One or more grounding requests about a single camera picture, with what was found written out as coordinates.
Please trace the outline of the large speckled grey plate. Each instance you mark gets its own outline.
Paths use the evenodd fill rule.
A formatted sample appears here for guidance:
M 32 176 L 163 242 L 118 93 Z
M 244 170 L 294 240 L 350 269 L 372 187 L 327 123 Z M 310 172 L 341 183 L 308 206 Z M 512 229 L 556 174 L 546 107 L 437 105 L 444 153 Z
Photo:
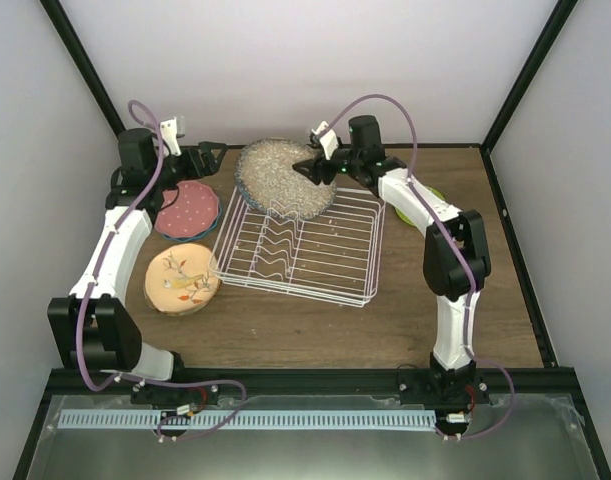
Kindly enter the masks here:
M 315 156 L 311 147 L 287 139 L 263 139 L 246 145 L 234 169 L 236 187 L 253 208 L 275 217 L 309 220 L 335 200 L 334 183 L 316 185 L 293 165 Z

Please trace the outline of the pink polka dot plate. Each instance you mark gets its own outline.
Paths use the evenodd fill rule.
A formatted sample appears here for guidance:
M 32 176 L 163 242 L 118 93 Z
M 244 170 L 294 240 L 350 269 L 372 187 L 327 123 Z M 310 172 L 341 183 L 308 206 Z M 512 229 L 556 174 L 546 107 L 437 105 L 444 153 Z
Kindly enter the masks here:
M 208 185 L 185 180 L 163 192 L 154 229 L 170 238 L 186 239 L 206 233 L 220 213 L 220 201 Z

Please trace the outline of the blue polka dot plate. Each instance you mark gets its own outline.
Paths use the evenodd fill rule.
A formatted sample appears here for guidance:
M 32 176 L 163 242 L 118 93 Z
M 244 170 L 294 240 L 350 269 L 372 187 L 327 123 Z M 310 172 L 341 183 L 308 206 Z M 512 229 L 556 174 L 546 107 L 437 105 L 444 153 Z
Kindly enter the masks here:
M 206 230 L 202 231 L 201 233 L 198 233 L 192 237 L 173 237 L 165 233 L 161 233 L 161 235 L 163 236 L 163 238 L 167 240 L 171 240 L 171 241 L 175 241 L 179 243 L 195 242 L 195 241 L 205 238 L 211 232 L 213 232 L 216 229 L 216 227 L 218 226 L 221 216 L 222 216 L 222 205 L 219 203 L 218 209 L 217 209 L 217 215 L 214 221 L 211 223 L 211 225 Z

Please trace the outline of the lime green small plate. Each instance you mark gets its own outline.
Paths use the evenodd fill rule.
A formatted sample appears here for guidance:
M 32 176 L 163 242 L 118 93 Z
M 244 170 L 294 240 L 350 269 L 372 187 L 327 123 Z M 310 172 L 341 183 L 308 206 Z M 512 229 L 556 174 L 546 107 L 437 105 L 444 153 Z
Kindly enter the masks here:
M 429 191 L 431 191 L 436 197 L 438 197 L 440 200 L 445 201 L 445 197 L 444 195 L 437 189 L 435 189 L 434 187 L 431 186 L 427 186 L 426 187 Z M 407 217 L 404 215 L 404 213 L 399 210 L 398 208 L 394 207 L 394 211 L 396 213 L 396 215 L 407 225 L 415 227 L 416 225 Z

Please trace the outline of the beige bird pattern plate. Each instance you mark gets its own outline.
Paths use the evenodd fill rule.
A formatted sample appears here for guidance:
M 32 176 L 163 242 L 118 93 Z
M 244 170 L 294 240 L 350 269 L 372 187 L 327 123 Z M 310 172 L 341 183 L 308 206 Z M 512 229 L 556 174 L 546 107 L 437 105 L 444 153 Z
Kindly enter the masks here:
M 144 277 L 143 292 L 155 311 L 171 316 L 189 315 L 204 308 L 221 285 L 215 274 L 216 258 L 205 245 L 174 245 L 156 255 Z

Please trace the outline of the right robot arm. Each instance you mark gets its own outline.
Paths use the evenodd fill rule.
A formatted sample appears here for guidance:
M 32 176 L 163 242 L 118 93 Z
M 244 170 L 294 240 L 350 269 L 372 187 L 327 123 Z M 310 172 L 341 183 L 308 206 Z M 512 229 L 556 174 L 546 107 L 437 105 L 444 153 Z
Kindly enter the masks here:
M 331 125 L 321 122 L 310 133 L 314 157 L 293 168 L 315 185 L 329 185 L 339 174 L 352 178 L 402 212 L 423 235 L 423 276 L 437 301 L 429 389 L 436 400 L 453 402 L 476 368 L 475 309 L 491 273 L 483 218 L 447 203 L 402 160 L 387 154 L 374 116 L 354 117 L 348 127 L 350 143 L 342 146 Z

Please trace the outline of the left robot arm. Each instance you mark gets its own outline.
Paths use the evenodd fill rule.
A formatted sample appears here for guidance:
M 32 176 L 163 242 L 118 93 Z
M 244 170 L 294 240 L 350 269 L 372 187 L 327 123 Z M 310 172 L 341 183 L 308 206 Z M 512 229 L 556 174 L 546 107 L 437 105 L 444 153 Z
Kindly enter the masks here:
M 152 381 L 163 401 L 176 404 L 189 392 L 188 377 L 176 370 L 181 357 L 143 340 L 125 307 L 127 287 L 165 190 L 216 174 L 228 147 L 209 141 L 181 146 L 174 120 L 161 127 L 119 133 L 120 165 L 111 176 L 101 235 L 84 273 L 67 296 L 50 301 L 47 317 L 63 366 L 78 370 L 89 389 L 103 388 L 91 379 L 98 370 L 112 382 Z

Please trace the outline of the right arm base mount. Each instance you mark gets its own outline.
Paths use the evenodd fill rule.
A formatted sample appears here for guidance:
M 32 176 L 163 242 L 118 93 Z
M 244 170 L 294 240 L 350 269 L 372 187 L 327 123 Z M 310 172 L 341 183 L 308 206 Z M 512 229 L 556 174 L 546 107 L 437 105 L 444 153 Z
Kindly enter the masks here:
M 474 404 L 486 405 L 489 395 L 479 388 L 476 371 L 460 369 L 440 372 L 432 368 L 402 368 L 395 372 L 400 401 L 406 404 L 423 404 L 428 409 L 465 408 Z

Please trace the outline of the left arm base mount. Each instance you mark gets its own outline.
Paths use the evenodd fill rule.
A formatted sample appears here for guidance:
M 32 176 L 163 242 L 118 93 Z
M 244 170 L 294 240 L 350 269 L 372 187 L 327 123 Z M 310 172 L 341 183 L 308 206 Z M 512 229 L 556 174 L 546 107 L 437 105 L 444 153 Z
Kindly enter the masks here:
M 181 370 L 171 380 L 139 380 L 133 385 L 130 400 L 134 405 L 150 405 L 161 409 L 175 409 L 185 404 L 215 405 L 219 399 L 217 385 L 197 384 Z

